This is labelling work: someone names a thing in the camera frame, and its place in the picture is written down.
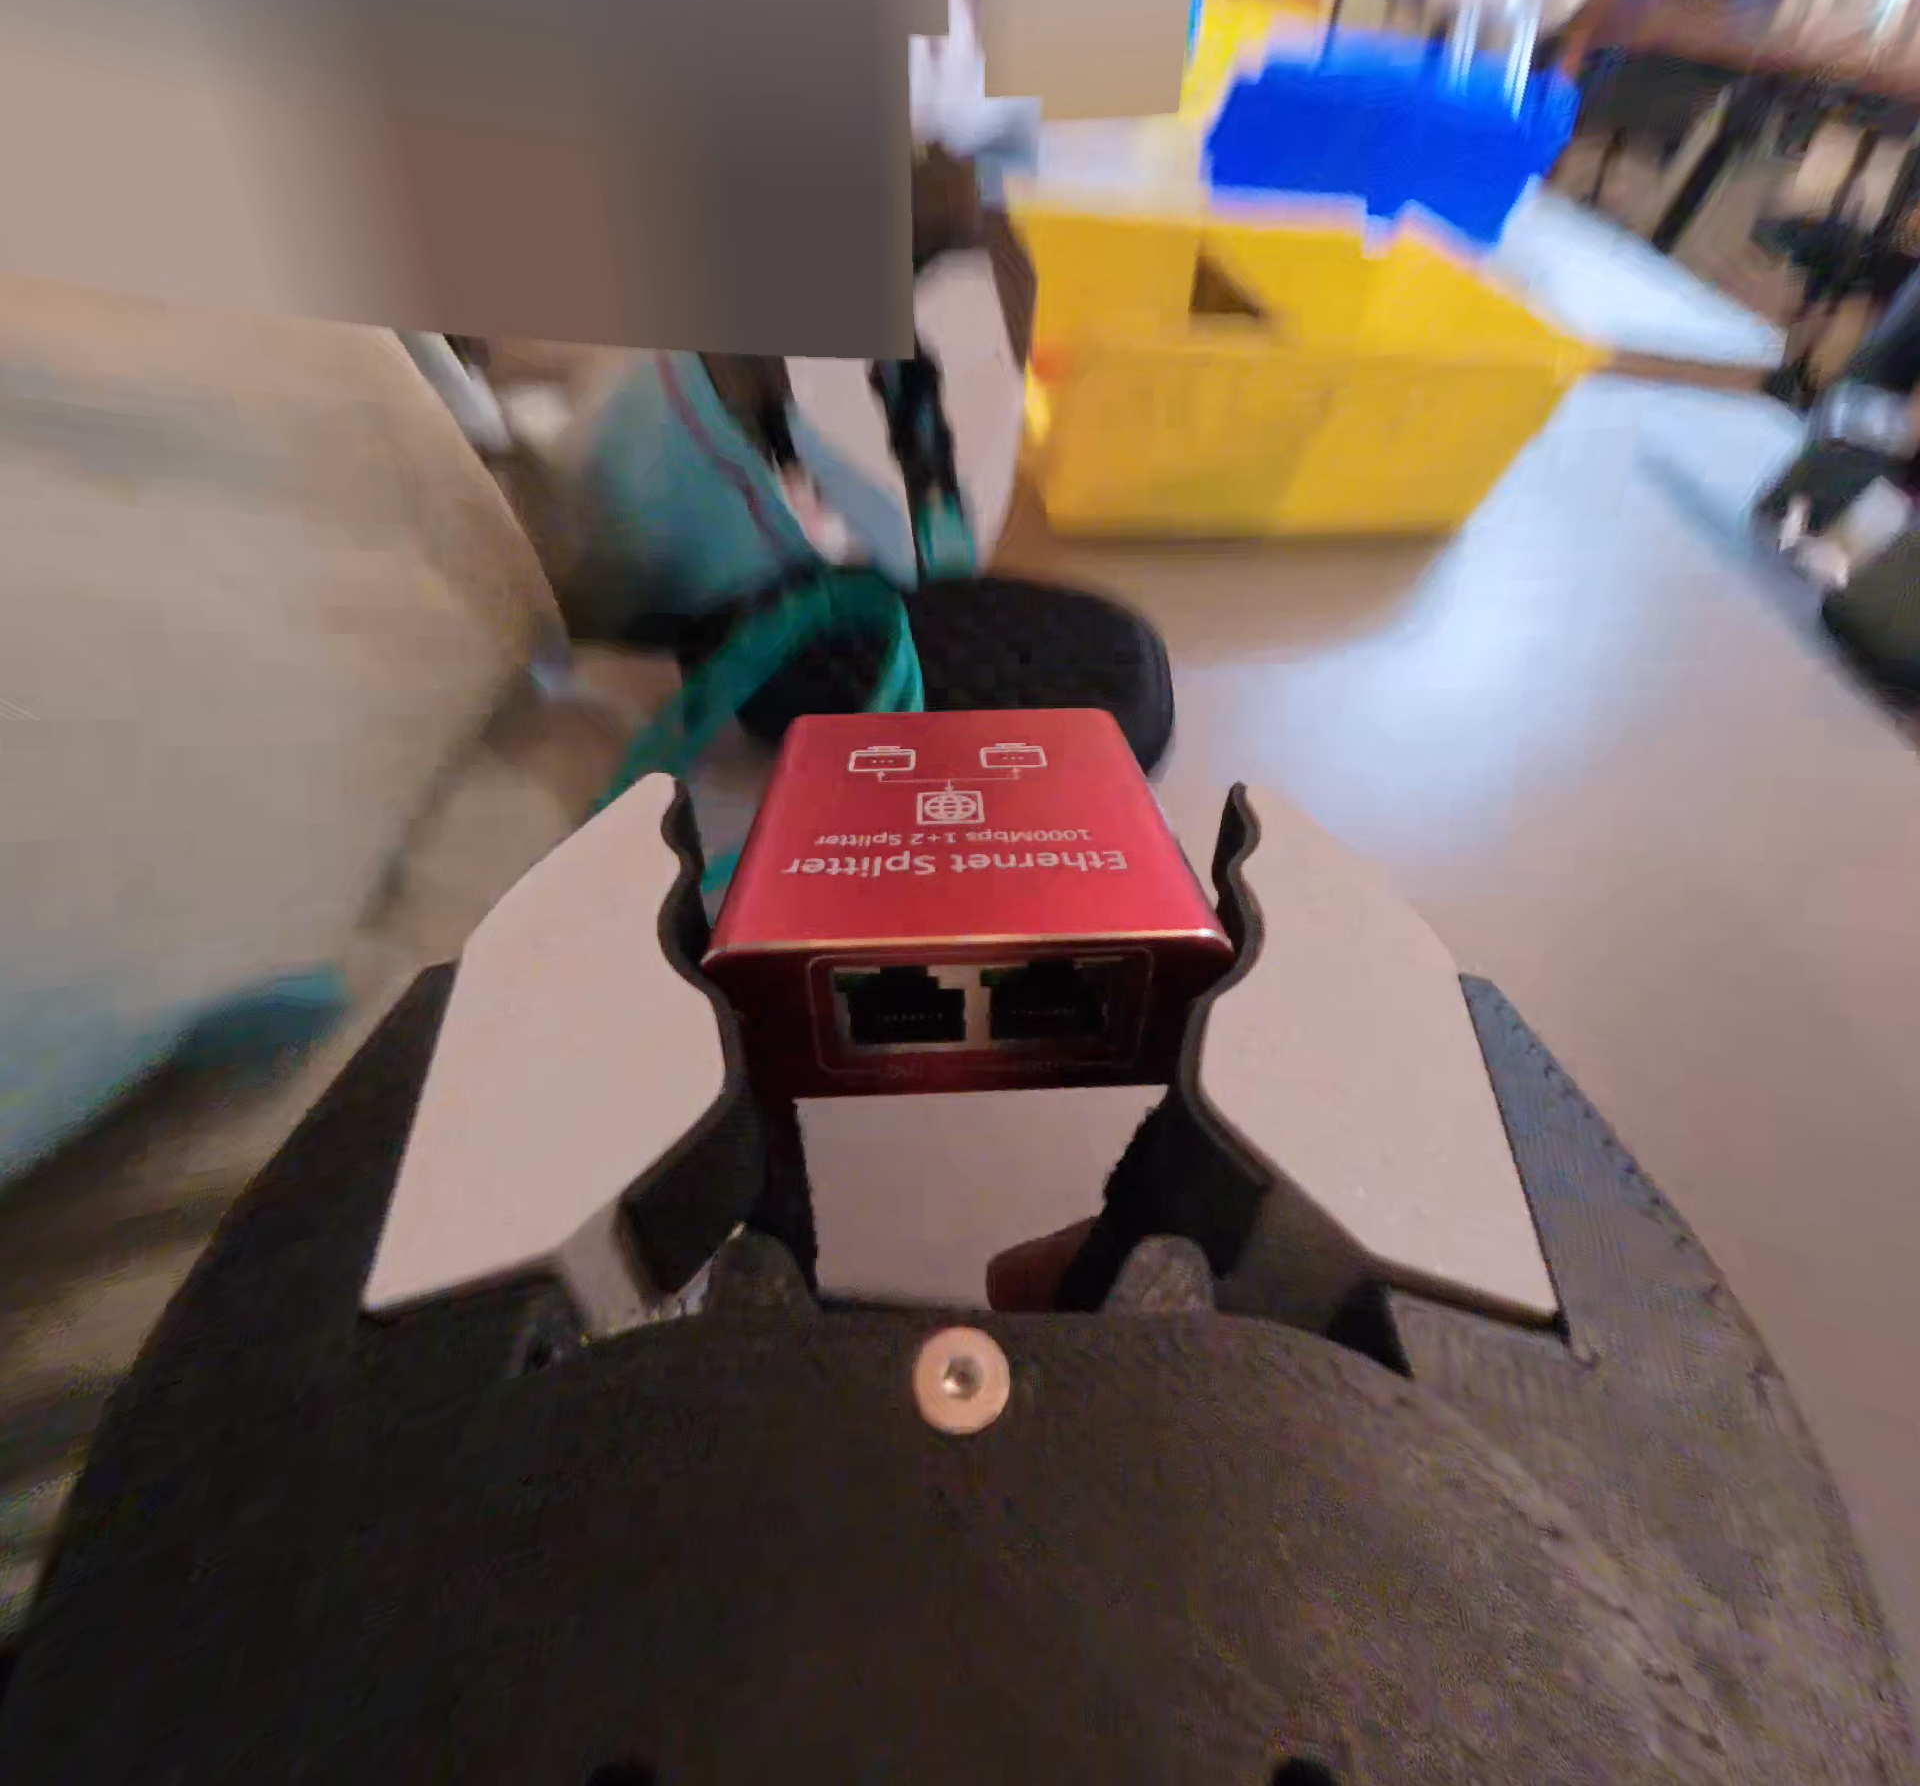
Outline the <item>red network switch box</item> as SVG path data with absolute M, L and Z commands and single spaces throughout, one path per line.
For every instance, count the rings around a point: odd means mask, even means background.
M 1233 944 L 1117 720 L 786 733 L 703 970 L 777 1100 L 1163 1086 Z

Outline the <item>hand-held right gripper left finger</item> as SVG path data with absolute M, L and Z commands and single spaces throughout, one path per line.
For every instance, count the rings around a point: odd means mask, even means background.
M 646 774 L 528 868 L 450 975 L 363 1314 L 556 1285 L 585 1335 L 664 1318 L 750 1200 L 651 1228 L 637 1202 L 701 1145 L 739 1049 L 699 966 L 670 949 L 697 907 L 681 787 Z

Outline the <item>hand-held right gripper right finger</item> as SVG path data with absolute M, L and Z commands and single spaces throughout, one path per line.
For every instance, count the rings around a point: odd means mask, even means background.
M 1521 1329 L 1560 1318 L 1449 949 L 1373 862 L 1274 788 L 1220 817 L 1233 969 L 1195 1007 L 1177 1090 L 1208 1170 L 1226 1312 L 1323 1333 L 1361 1290 Z

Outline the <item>yellow plastic bin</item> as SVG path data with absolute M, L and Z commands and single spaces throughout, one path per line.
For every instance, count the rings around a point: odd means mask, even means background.
M 1453 534 L 1613 354 L 1426 220 L 1028 197 L 1026 471 L 1079 540 Z

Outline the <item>blue plastic bin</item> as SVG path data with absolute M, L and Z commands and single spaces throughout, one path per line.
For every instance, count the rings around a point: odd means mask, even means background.
M 1335 34 L 1272 53 L 1222 94 L 1203 140 L 1212 194 L 1340 198 L 1370 220 L 1410 211 L 1491 248 L 1558 167 L 1582 89 L 1504 54 L 1457 61 L 1399 34 Z

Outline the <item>black quilted wrist pad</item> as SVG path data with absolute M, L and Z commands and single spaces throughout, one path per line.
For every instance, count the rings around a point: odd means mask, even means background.
M 750 629 L 779 641 L 768 677 L 731 714 L 761 746 L 800 718 L 865 714 L 1009 714 L 1093 711 L 1116 720 L 1143 773 L 1155 773 L 1175 728 L 1168 648 L 1113 598 L 1018 577 L 895 588 L 850 573 L 793 582 L 729 609 L 701 641 L 683 642 L 683 674 Z

